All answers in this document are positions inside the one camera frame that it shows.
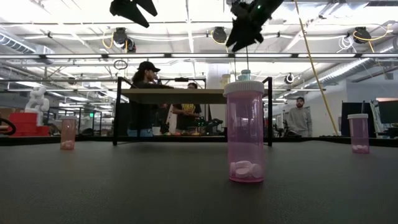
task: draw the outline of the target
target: ceiling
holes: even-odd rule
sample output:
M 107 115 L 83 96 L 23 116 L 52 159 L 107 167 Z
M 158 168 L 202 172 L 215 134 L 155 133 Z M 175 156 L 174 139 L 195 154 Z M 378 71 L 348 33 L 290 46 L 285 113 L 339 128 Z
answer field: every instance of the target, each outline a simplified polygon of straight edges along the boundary
M 44 45 L 56 54 L 104 54 L 124 53 L 116 46 L 107 49 L 109 38 L 117 27 L 125 27 L 136 43 L 137 53 L 156 52 L 195 52 L 225 53 L 228 49 L 217 44 L 211 38 L 211 31 L 216 26 L 226 28 L 229 34 L 232 28 L 229 6 L 224 0 L 153 0 L 158 15 L 153 17 L 143 9 L 141 12 L 149 21 L 150 27 L 141 27 L 125 18 L 112 16 L 109 6 L 112 0 L 0 0 L 0 32 L 6 30 L 32 44 Z M 305 23 L 311 52 L 336 53 L 349 52 L 339 46 L 342 37 L 354 31 L 355 27 L 365 26 L 372 38 L 389 33 L 374 41 L 384 42 L 397 32 L 396 7 L 365 7 L 367 1 L 350 1 L 348 4 L 327 4 L 327 1 L 299 1 L 301 19 Z M 285 2 L 267 21 L 262 34 L 262 44 L 248 47 L 249 53 L 266 52 L 306 52 L 305 42 L 300 35 L 300 24 L 295 5 Z M 368 44 L 353 44 L 358 52 L 369 50 Z M 3 54 L 16 54 L 5 47 Z M 171 62 L 168 58 L 152 59 L 162 69 L 161 78 L 205 77 L 208 72 L 206 62 Z M 136 71 L 139 61 L 129 61 L 127 71 L 120 71 L 128 78 Z M 229 63 L 231 72 L 248 68 L 246 62 Z M 334 63 L 317 63 L 321 72 Z M 59 66 L 48 66 L 50 73 Z M 38 74 L 44 74 L 44 67 L 27 67 Z M 254 80 L 276 77 L 274 84 L 283 86 L 281 74 L 293 73 L 302 77 L 301 81 L 313 77 L 310 62 L 249 62 L 249 69 Z M 109 70 L 114 75 L 118 72 L 112 66 L 106 69 L 101 65 L 84 67 L 63 67 L 52 78 L 89 77 L 110 78 Z M 183 87 L 186 83 L 169 83 Z M 114 83 L 104 83 L 108 88 L 115 88 Z

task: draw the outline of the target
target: computer monitor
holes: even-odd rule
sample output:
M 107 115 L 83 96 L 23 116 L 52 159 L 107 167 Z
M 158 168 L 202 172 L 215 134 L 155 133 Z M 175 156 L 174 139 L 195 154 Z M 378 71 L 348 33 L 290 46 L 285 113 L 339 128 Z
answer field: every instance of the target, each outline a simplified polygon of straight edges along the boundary
M 398 100 L 379 102 L 379 111 L 382 124 L 398 123 Z

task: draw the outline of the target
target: black table frame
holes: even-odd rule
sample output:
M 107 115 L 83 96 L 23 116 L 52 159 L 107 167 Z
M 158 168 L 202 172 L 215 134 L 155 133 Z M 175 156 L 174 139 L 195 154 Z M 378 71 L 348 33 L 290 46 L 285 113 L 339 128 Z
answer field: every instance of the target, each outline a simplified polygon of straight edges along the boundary
M 121 136 L 119 136 L 119 112 L 120 112 L 120 103 L 121 103 L 121 95 L 122 95 L 122 83 L 125 82 L 132 86 L 132 83 L 129 82 L 129 80 L 123 78 L 123 77 L 118 77 L 118 89 L 116 93 L 116 104 L 115 104 L 115 112 L 114 112 L 114 123 L 113 123 L 113 145 L 116 146 L 118 145 L 118 141 L 122 140 Z M 268 102 L 272 102 L 272 77 L 267 77 L 264 81 L 262 81 L 264 84 L 268 83 Z M 268 131 L 268 138 L 266 138 L 268 146 L 272 146 L 272 103 L 268 103 L 268 118 L 269 118 L 269 124 L 267 127 Z M 220 137 L 223 142 L 227 141 L 227 136 L 225 137 Z M 200 142 L 213 142 L 214 138 L 207 138 L 207 137 L 199 137 Z M 153 141 L 152 138 L 142 138 L 140 137 L 140 129 L 137 130 L 137 137 L 129 137 L 129 138 L 123 138 L 123 141 Z

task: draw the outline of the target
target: white pill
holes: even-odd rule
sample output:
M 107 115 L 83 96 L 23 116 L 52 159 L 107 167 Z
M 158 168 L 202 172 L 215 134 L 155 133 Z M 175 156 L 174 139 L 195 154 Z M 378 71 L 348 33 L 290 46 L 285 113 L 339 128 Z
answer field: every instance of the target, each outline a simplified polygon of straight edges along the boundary
M 236 168 L 244 168 L 244 167 L 250 168 L 250 166 L 251 166 L 251 162 L 250 161 L 239 161 L 239 162 L 236 162 Z
M 229 174 L 235 176 L 236 164 L 234 162 L 229 164 Z
M 254 177 L 254 178 L 260 178 L 262 176 L 262 169 L 261 166 L 259 164 L 252 164 L 250 166 L 250 174 Z
M 235 175 L 238 178 L 246 178 L 249 176 L 249 173 L 250 173 L 250 168 L 244 167 L 236 169 Z

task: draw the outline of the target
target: dark gray mat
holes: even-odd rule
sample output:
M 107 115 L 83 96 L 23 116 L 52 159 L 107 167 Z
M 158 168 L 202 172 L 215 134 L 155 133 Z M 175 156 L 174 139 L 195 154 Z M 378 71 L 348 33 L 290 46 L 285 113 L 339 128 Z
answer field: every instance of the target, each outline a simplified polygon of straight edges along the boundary
M 224 143 L 0 147 L 0 223 L 398 223 L 398 149 L 264 148 L 266 181 L 243 185 Z

